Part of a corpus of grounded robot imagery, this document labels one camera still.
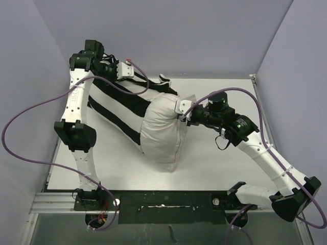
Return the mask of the black white striped pillowcase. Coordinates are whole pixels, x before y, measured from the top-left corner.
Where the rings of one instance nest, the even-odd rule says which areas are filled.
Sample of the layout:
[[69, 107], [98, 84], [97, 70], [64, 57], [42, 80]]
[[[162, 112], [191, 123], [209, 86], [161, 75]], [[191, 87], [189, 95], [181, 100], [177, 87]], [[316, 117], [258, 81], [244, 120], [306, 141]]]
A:
[[159, 75], [158, 82], [147, 82], [144, 76], [135, 73], [133, 78], [115, 84], [121, 90], [95, 79], [88, 106], [140, 148], [141, 127], [150, 104], [160, 95], [171, 94], [178, 98], [178, 92], [171, 88], [171, 80], [164, 75]]

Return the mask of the white pillow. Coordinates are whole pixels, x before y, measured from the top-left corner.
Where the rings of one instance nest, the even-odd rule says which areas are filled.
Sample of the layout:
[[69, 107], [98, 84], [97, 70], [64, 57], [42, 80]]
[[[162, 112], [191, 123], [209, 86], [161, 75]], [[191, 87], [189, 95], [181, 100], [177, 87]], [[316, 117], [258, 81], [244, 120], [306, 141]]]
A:
[[156, 95], [141, 126], [141, 150], [163, 172], [176, 170], [187, 134], [186, 122], [175, 112], [179, 100], [182, 98], [169, 93]]

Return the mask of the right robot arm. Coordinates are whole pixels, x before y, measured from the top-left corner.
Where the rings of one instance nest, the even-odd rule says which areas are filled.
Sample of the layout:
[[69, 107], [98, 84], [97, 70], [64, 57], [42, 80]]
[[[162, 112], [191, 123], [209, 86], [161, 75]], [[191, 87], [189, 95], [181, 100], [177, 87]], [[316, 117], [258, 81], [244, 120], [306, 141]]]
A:
[[270, 178], [275, 189], [239, 182], [230, 189], [227, 201], [238, 209], [251, 204], [272, 208], [283, 220], [293, 222], [312, 202], [321, 182], [293, 167], [266, 141], [259, 127], [228, 104], [226, 92], [213, 92], [206, 106], [189, 100], [177, 102], [175, 111], [190, 125], [203, 125], [248, 155]]

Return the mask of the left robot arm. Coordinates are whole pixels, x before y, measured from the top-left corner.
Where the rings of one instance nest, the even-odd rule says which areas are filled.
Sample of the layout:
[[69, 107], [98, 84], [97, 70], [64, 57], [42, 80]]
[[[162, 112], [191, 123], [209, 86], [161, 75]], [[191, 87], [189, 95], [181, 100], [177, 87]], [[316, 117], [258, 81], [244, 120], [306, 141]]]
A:
[[69, 59], [69, 93], [66, 107], [54, 129], [61, 141], [71, 151], [79, 172], [79, 189], [76, 204], [93, 210], [104, 204], [105, 192], [99, 187], [93, 147], [97, 133], [88, 126], [86, 110], [90, 87], [97, 76], [116, 76], [115, 66], [102, 62], [104, 47], [96, 40], [86, 40], [85, 47]]

